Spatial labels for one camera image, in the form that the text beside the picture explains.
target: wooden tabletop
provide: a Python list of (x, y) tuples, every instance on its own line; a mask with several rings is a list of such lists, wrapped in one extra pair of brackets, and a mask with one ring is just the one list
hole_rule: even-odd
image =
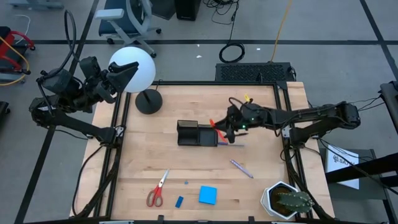
[[(303, 83), (288, 83), (288, 87), (292, 109), (308, 108)], [(272, 87), (160, 86), (158, 90), (163, 106), (152, 115), (138, 112), (134, 104), (136, 94), (131, 98), (112, 219), (156, 220), (158, 215), (164, 215), (165, 220), (248, 220), (248, 216), (254, 216), (256, 221), (278, 220), (269, 216), (260, 204), (265, 188), (280, 180), (289, 183), (285, 162), (279, 157), (282, 141), (273, 131), (250, 129), (248, 135), (236, 138), (236, 143), (244, 147), (196, 147), (178, 146), (176, 130), (178, 119), (208, 124), (210, 118), (215, 121), (224, 118), (231, 96), (244, 100), (244, 95), (248, 94), (255, 103), (276, 108)], [(97, 104), (93, 124), (109, 126), (113, 106)], [(85, 159), (98, 146), (96, 140), (89, 140)], [(318, 150), (312, 139), (307, 147)], [(104, 152), (103, 149), (95, 155), (83, 171), (75, 203), (77, 211), (98, 188)], [(254, 178), (250, 179), (237, 169), (230, 159), (242, 164)], [(325, 211), (334, 216), (319, 155), (303, 149), (302, 161), (308, 189)], [(166, 169), (170, 169), (170, 173), (163, 186), (163, 206), (147, 207), (147, 194), (159, 183)], [(216, 205), (198, 202), (202, 185), (218, 189)], [(183, 197), (180, 208), (175, 207), (178, 196)]]

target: scissors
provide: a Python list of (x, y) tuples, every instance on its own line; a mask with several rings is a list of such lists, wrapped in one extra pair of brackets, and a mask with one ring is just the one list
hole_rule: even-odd
[(162, 198), (162, 187), (163, 187), (163, 183), (166, 180), (167, 175), (169, 174), (169, 170), (166, 170), (166, 172), (164, 173), (163, 177), (161, 178), (160, 182), (158, 185), (156, 185), (155, 190), (151, 190), (148, 194), (147, 197), (147, 206), (148, 207), (152, 207), (152, 206), (156, 206), (156, 207), (160, 207), (163, 204), (163, 198)]

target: white spherical lamp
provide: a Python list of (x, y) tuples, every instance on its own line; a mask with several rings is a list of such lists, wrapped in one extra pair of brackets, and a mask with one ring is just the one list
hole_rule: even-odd
[(114, 53), (109, 64), (127, 65), (138, 62), (138, 71), (134, 74), (124, 91), (138, 93), (137, 109), (144, 114), (152, 114), (160, 110), (163, 104), (162, 95), (157, 90), (148, 89), (155, 80), (156, 67), (152, 57), (137, 47), (123, 47)]

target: white pot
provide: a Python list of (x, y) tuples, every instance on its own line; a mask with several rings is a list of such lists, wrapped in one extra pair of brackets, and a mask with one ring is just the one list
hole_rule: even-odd
[(294, 212), (294, 213), (292, 213), (292, 214), (289, 215), (289, 216), (284, 216), (284, 215), (282, 215), (282, 214), (279, 214), (278, 212), (276, 212), (275, 210), (273, 210), (273, 209), (271, 208), (271, 200), (270, 200), (270, 197), (269, 197), (269, 193), (271, 192), (271, 190), (272, 190), (274, 187), (278, 186), (279, 184), (282, 184), (282, 185), (284, 185), (285, 187), (292, 189), (292, 191), (294, 191), (294, 192), (298, 192), (298, 190), (297, 190), (296, 188), (290, 186), (289, 184), (286, 184), (286, 183), (283, 182), (283, 181), (279, 181), (278, 183), (274, 184), (272, 187), (266, 188), (266, 189), (264, 190), (264, 193), (262, 193), (262, 197), (261, 197), (261, 199), (260, 199), (260, 203), (261, 203), (261, 205), (264, 207), (264, 209), (267, 211), (267, 213), (268, 213), (270, 216), (276, 215), (276, 216), (281, 217), (281, 218), (283, 218), (283, 219), (285, 219), (285, 220), (289, 220), (289, 219), (292, 218), (297, 212)]

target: cactus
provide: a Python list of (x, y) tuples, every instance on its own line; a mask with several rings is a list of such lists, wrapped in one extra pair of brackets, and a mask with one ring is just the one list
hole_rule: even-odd
[(305, 192), (279, 193), (278, 203), (293, 212), (305, 213), (311, 210), (310, 196)]

